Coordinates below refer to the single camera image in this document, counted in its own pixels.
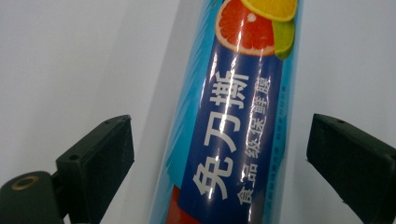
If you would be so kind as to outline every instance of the red grapefruit slice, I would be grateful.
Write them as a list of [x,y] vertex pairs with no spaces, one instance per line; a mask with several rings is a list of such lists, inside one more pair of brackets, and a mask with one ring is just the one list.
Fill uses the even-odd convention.
[[240,0],[226,0],[216,18],[216,37],[224,47],[248,55],[274,54],[272,22],[247,9]]

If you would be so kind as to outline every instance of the cylindrical package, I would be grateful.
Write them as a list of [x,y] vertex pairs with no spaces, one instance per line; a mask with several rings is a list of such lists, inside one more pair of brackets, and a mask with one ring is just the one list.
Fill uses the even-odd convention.
[[297,8],[204,1],[151,224],[277,221]]

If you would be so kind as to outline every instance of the citrus fruit slice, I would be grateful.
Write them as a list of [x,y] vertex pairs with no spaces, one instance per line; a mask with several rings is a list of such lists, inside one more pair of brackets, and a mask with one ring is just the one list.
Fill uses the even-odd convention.
[[291,21],[296,14],[297,0],[241,0],[251,11],[272,21]]
[[275,55],[285,60],[291,54],[294,45],[294,21],[273,21]]
[[224,47],[248,55],[274,54],[272,22],[247,9],[240,0],[226,0],[216,18],[216,37]]

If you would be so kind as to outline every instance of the orange slice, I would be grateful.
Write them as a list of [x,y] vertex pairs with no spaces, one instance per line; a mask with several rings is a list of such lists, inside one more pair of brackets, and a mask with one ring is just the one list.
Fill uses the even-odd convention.
[[248,55],[274,54],[272,22],[251,12],[240,0],[226,0],[216,18],[216,37],[226,48]]
[[241,0],[251,11],[272,21],[291,21],[297,10],[297,0]]

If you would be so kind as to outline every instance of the white surface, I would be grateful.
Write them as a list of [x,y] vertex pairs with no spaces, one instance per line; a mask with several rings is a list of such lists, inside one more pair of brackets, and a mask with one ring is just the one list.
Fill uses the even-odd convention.
[[[0,184],[55,171],[132,116],[136,162],[102,223],[147,223],[200,1],[0,3]],[[305,161],[313,113],[396,147],[396,2],[304,2],[281,223],[361,223]]]

